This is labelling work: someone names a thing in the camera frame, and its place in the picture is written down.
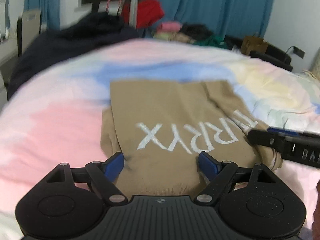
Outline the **person's right hand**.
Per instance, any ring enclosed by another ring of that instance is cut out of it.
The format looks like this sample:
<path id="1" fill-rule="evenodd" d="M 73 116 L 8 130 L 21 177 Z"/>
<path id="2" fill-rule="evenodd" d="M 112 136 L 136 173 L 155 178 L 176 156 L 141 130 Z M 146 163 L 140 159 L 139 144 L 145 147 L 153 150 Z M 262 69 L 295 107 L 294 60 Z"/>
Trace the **person's right hand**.
<path id="1" fill-rule="evenodd" d="M 317 205 L 316 209 L 313 213 L 313 224 L 312 224 L 312 231 L 313 234 L 315 235 L 314 237 L 319 237 L 319 223 L 320 223 L 320 181 L 317 183 L 317 193 L 318 193 L 318 198 L 317 198 Z"/>

